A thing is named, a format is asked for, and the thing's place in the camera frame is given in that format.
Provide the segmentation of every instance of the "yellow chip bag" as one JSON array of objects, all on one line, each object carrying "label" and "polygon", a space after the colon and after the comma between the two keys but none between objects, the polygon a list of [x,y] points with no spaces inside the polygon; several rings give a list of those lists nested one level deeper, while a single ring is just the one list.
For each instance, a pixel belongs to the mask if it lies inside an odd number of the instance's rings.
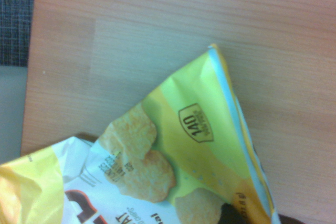
[{"label": "yellow chip bag", "polygon": [[[225,221],[231,208],[239,222]],[[212,45],[95,143],[71,137],[1,165],[0,223],[280,221],[224,57]]]}]

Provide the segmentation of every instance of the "gray carpet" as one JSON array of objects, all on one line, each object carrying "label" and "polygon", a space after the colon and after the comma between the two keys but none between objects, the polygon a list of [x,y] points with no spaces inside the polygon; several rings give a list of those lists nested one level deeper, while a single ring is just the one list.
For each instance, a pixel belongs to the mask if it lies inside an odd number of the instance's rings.
[{"label": "gray carpet", "polygon": [[34,0],[0,0],[0,65],[26,67]]}]

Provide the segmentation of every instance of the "chip image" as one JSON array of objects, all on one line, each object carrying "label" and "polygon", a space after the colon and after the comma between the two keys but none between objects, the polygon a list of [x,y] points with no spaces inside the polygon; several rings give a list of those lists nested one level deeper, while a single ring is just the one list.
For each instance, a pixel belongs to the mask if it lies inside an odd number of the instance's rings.
[{"label": "chip image", "polygon": [[150,150],[143,160],[125,164],[122,171],[116,179],[106,177],[121,194],[133,198],[161,202],[176,185],[173,168],[159,151]]},{"label": "chip image", "polygon": [[184,197],[175,199],[181,224],[218,224],[224,201],[213,192],[197,188]]},{"label": "chip image", "polygon": [[156,139],[156,127],[141,103],[114,120],[99,137],[100,145],[115,155],[124,152],[131,159],[144,159]]}]

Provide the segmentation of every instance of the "140 calorie badge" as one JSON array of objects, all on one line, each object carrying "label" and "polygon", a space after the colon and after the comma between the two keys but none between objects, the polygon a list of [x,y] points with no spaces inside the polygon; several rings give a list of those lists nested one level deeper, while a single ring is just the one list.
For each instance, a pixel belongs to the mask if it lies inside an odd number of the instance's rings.
[{"label": "140 calorie badge", "polygon": [[179,119],[184,131],[196,142],[214,140],[208,118],[197,103],[179,110]]}]

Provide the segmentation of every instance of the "wooden table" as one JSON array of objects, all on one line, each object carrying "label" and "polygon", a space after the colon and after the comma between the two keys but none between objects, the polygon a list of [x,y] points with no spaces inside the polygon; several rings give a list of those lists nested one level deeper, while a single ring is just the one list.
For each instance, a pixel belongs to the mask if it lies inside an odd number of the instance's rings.
[{"label": "wooden table", "polygon": [[336,223],[336,0],[35,0],[22,155],[95,139],[213,42],[279,212]]}]

